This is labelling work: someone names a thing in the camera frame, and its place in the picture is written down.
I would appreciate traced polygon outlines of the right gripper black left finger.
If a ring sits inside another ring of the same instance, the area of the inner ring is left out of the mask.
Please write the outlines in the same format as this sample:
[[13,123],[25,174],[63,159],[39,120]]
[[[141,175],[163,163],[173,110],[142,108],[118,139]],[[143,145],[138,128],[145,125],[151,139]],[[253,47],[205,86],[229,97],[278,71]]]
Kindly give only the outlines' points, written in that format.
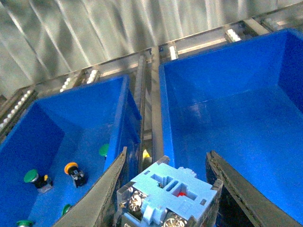
[[127,147],[79,202],[65,213],[55,227],[107,227],[104,218],[126,160]]

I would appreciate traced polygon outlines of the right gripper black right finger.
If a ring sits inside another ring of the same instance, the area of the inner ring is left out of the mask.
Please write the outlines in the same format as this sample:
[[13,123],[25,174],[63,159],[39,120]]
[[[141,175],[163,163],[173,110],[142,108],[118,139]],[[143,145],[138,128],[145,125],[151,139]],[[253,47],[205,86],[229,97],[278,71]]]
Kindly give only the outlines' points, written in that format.
[[223,182],[216,225],[218,227],[301,227],[270,202],[214,150],[206,154],[207,182]]

